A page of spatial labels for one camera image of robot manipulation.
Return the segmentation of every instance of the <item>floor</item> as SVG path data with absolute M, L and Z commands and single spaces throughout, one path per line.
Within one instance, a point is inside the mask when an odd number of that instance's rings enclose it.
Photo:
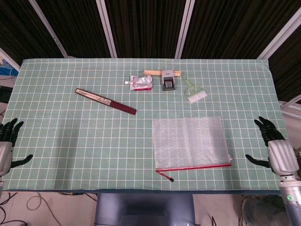
M 58 223 L 51 216 L 49 209 L 43 202 L 37 210 L 28 210 L 26 203 L 36 196 L 35 192 L 19 192 L 11 200 L 1 205 L 6 211 L 6 220 L 23 220 L 29 226 L 56 226 Z M 63 226 L 92 226 L 94 223 L 96 202 L 86 195 L 60 195 L 58 193 L 41 193 L 41 196 L 48 202 L 53 214 Z M 8 198 L 8 193 L 3 192 L 0 202 Z M 193 195 L 195 206 L 196 223 L 201 226 L 211 226 L 213 216 L 216 224 L 227 226 L 238 226 L 238 219 L 241 215 L 241 195 L 231 194 L 196 194 Z M 28 202 L 28 207 L 34 209 L 40 202 L 35 197 Z M 3 212 L 0 211 L 0 219 L 3 219 Z M 12 222 L 9 226 L 20 226 L 21 222 Z

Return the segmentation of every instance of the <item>wooden skewer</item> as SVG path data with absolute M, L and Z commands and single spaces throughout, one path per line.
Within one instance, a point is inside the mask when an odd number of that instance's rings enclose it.
M 161 70 L 159 71 L 152 71 L 152 70 L 144 70 L 144 75 L 158 75 L 161 76 Z M 174 76 L 181 76 L 181 71 L 174 71 Z

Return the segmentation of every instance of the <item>table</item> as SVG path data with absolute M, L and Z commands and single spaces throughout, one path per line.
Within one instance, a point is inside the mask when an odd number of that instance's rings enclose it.
M 179 77 L 175 91 L 162 91 L 161 78 L 155 76 L 152 91 L 130 91 L 124 81 L 144 69 L 181 70 L 192 83 L 203 85 L 208 96 L 190 104 Z M 91 101 L 75 94 L 76 88 L 136 108 L 137 114 Z M 24 60 L 5 121 L 24 121 L 14 160 L 28 154 L 34 158 L 4 177 L 5 189 L 277 192 L 271 170 L 245 158 L 245 154 L 267 157 L 253 122 L 259 115 L 272 120 L 286 136 L 267 60 Z M 173 171 L 173 183 L 156 173 L 152 120 L 207 116 L 221 116 L 232 166 Z

